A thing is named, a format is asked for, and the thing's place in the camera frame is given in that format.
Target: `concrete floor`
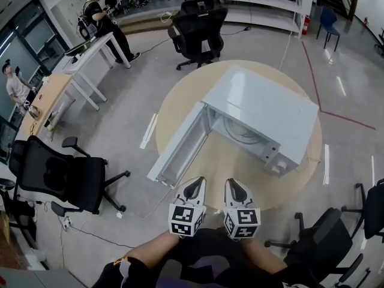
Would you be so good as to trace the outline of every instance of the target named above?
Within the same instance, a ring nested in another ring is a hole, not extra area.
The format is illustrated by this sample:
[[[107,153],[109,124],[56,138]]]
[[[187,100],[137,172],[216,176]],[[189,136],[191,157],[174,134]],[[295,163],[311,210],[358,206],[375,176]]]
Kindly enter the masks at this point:
[[[346,22],[339,20],[337,28],[342,33],[339,47],[333,52],[335,38],[323,49],[325,33],[316,40],[317,23],[312,21],[308,35],[300,40],[290,39],[290,46],[282,72],[295,80],[314,102],[320,100],[324,112],[345,118],[319,113],[323,142],[329,145],[329,184],[323,185],[324,155],[307,187],[293,200],[279,208],[262,212],[260,241],[268,238],[290,241],[298,236],[298,224],[293,216],[303,212],[306,225],[312,225],[330,206],[360,206],[361,198],[353,185],[363,182],[366,190],[382,178],[384,165],[384,60],[373,50],[374,40],[355,20],[348,29]],[[223,34],[236,32],[244,25],[225,25]],[[128,40],[133,51],[144,51],[167,39],[166,31],[130,35]],[[221,60],[246,59],[279,68],[285,51],[288,33],[276,29],[252,26],[247,32],[223,36],[224,49]],[[311,72],[308,58],[313,69]],[[173,192],[166,186],[151,182],[147,173],[158,158],[154,136],[145,149],[140,149],[146,128],[154,113],[158,112],[167,93],[181,78],[195,69],[195,65],[176,71],[178,63],[184,61],[177,54],[171,41],[156,47],[133,63],[127,70],[116,65],[99,84],[99,89],[108,98],[100,103],[96,112],[89,104],[78,99],[71,107],[50,146],[62,151],[61,140],[67,136],[78,136],[79,142],[91,155],[109,160],[107,177],[128,169],[132,175],[121,179],[109,188],[109,193],[127,207],[122,219],[105,201],[101,214],[88,212],[70,214],[74,226],[100,237],[135,247],[167,230],[168,204]],[[22,193],[25,197],[52,200],[52,196],[37,193]],[[156,212],[152,212],[159,201]],[[342,216],[352,232],[357,216]],[[57,216],[50,210],[44,212],[38,206],[38,244],[47,256],[51,268],[62,267],[60,225]],[[118,259],[127,248],[109,244],[93,236],[76,232],[63,232],[65,267],[88,287],[98,278],[105,264]],[[373,238],[361,250],[363,231],[354,240],[354,246],[345,258],[348,266],[362,252],[364,261],[347,284],[357,284],[368,266],[372,273],[363,287],[374,287],[384,279],[378,274],[384,257],[384,246],[380,238]],[[271,248],[284,256],[284,251]],[[331,287],[337,276],[329,276],[324,282]]]

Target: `red line on floor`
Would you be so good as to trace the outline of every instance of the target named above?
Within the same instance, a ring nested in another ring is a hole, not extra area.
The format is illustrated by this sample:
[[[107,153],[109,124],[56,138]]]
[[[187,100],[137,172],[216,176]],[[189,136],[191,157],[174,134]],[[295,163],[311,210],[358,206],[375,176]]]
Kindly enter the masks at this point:
[[[317,98],[317,103],[319,105],[319,110],[320,112],[324,113],[324,114],[328,114],[328,115],[331,115],[331,116],[334,116],[336,118],[341,118],[345,121],[349,121],[349,122],[352,122],[352,123],[355,123],[355,124],[358,124],[358,125],[361,125],[361,126],[364,126],[364,127],[367,127],[369,129],[372,129],[372,130],[376,130],[376,128],[372,127],[372,126],[369,126],[367,124],[363,124],[362,122],[359,122],[359,121],[356,121],[354,119],[350,119],[350,118],[347,118],[345,116],[341,116],[339,114],[335,114],[335,113],[332,113],[332,112],[327,112],[327,111],[323,111],[322,109],[322,105],[321,105],[321,102],[320,102],[320,97],[319,97],[319,92],[317,90],[317,85],[316,85],[316,80],[314,78],[314,73],[313,73],[313,69],[312,69],[312,64],[311,64],[311,61],[310,61],[310,57],[308,56],[308,52],[307,52],[307,48],[305,48],[305,45],[304,45],[304,42],[301,41],[302,43],[302,46],[304,48],[304,52],[305,52],[305,55],[307,56],[307,60],[308,60],[308,64],[310,66],[310,70],[311,70],[311,74],[312,74],[312,80],[313,80],[313,86],[314,86],[314,90],[316,92],[316,98]]]

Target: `black cap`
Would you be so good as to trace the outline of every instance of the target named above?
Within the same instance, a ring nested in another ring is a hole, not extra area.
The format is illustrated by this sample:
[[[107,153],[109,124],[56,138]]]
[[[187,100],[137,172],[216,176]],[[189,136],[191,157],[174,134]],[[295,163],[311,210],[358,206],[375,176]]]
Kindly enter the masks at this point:
[[[2,69],[1,69],[3,74],[4,74],[5,69],[6,69],[9,65],[11,65],[11,60],[7,59],[6,62],[5,62],[5,64],[3,65]]]

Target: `shelving unit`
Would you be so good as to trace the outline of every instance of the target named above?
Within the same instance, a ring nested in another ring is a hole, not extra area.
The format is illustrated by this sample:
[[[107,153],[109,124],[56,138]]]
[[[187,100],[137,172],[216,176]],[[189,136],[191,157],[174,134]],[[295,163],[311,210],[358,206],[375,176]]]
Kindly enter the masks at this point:
[[[301,36],[312,0],[219,0],[228,8],[227,22],[252,23],[292,31]],[[243,2],[243,5],[229,1]]]

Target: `white microwave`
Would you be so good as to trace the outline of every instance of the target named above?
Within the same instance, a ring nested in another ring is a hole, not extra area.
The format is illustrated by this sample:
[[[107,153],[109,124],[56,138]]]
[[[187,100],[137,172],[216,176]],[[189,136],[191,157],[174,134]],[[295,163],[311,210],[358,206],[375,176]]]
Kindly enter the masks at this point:
[[[148,178],[176,187],[211,131],[241,146],[281,177],[301,164],[318,110],[318,105],[281,84],[233,66],[196,103]]]

